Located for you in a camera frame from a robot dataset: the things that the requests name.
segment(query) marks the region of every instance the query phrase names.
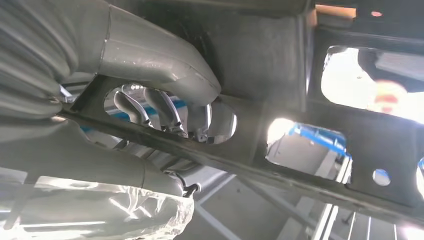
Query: round hole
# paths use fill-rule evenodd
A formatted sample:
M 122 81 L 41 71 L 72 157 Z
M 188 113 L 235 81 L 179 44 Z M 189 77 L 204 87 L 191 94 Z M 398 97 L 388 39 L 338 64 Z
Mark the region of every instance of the round hole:
M 379 12 L 379 11 L 372 11 L 371 12 L 371 16 L 373 16 L 373 17 L 381 17 L 381 16 L 383 16 L 383 13 L 381 13 L 381 12 Z
M 390 184 L 390 176 L 386 170 L 376 169 L 372 174 L 374 182 L 380 186 L 387 186 Z

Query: silver exhaust pipe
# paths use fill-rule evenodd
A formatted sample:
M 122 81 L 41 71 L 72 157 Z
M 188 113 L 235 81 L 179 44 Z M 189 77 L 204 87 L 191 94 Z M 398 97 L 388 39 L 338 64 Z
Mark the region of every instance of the silver exhaust pipe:
M 71 211 L 72 221 L 86 222 L 87 217 L 95 216 L 113 223 L 96 225 L 90 236 L 143 237 L 136 230 L 147 226 L 134 223 L 136 214 L 147 216 L 143 219 L 149 220 L 149 229 L 172 219 L 177 225 L 169 226 L 172 230 L 167 233 L 179 233 L 190 221 L 193 209 L 192 202 L 172 197 L 183 195 L 176 180 L 131 154 L 89 142 L 75 122 L 54 117 L 61 110 L 61 103 L 55 100 L 60 83 L 74 72 L 129 79 L 198 106 L 210 104 L 221 91 L 192 45 L 105 1 L 0 1 L 0 178 L 7 180 L 10 174 L 19 177 L 17 181 L 2 181 L 12 184 L 18 194 L 0 197 L 2 206 L 10 206 L 0 227 L 10 230 L 28 216 L 30 222 L 42 222 L 48 210 L 60 209 L 63 212 L 51 212 L 50 222 L 69 222 L 64 218 Z M 53 178 L 54 185 L 49 183 L 53 189 L 43 195 L 42 204 L 28 205 L 32 193 L 40 190 L 36 185 L 42 176 Z M 56 191 L 61 189 L 58 184 L 74 191 Z M 78 196 L 110 193 L 100 196 L 104 199 L 93 198 L 102 200 L 108 209 L 95 211 L 91 205 L 78 208 L 91 198 L 75 197 L 75 188 L 81 190 Z M 154 222 L 158 218 L 143 213 L 149 206 L 134 209 L 134 205 L 119 205 L 126 201 L 114 198 L 128 194 L 131 201 L 138 200 L 145 189 L 163 193 L 166 201 L 172 201 L 163 205 L 168 209 L 160 215 L 167 219 Z

